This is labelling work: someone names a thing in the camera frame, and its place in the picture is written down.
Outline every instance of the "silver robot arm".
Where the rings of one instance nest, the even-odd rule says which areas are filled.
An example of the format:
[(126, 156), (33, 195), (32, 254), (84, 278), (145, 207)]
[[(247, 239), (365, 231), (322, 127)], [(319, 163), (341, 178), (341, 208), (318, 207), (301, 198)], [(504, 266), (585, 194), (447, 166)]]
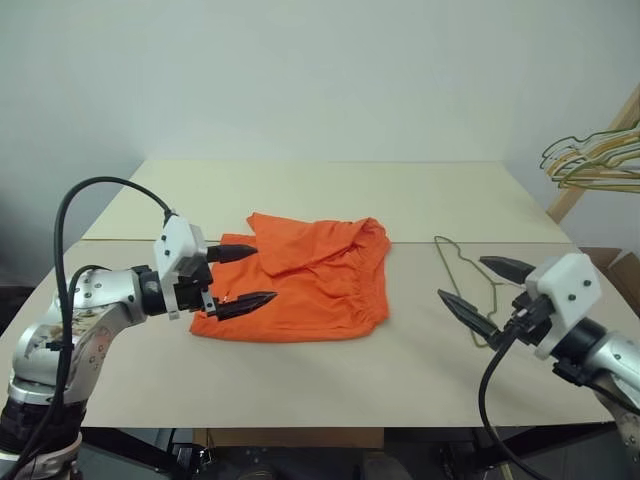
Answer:
[[(154, 243), (158, 271), (148, 266), (129, 270), (89, 270), (74, 293), (73, 354), (57, 418), (44, 433), (35, 459), (15, 478), (76, 478), (75, 458), (87, 401), (115, 337), (148, 316), (202, 310), (218, 321), (249, 313), (275, 297), (254, 292), (219, 302), (211, 296), (209, 262), (231, 262), (257, 252), (246, 245), (207, 247), (200, 229), (171, 216)], [(57, 296), (46, 314), (21, 336), (13, 357), (8, 399), (0, 416), (0, 475), (9, 472), (33, 435), (52, 400), (57, 383), (62, 320)]]
[(634, 478), (640, 479), (640, 345), (586, 317), (601, 296), (589, 257), (569, 253), (537, 268), (504, 257), (480, 261), (501, 277), (526, 286), (513, 301), (515, 311), (503, 331), (473, 305), (440, 290), (445, 305), (494, 350), (515, 337), (536, 346), (538, 358), (554, 357), (555, 374), (593, 389), (615, 419)]
[[(78, 282), (73, 310), (73, 357), (64, 403), (85, 402), (95, 387), (113, 339), (144, 322), (139, 278), (132, 270), (92, 270)], [(48, 405), (56, 385), (58, 352), (47, 345), (60, 341), (62, 326), (57, 298), (47, 313), (20, 337), (13, 356), (9, 397), (22, 403)]]

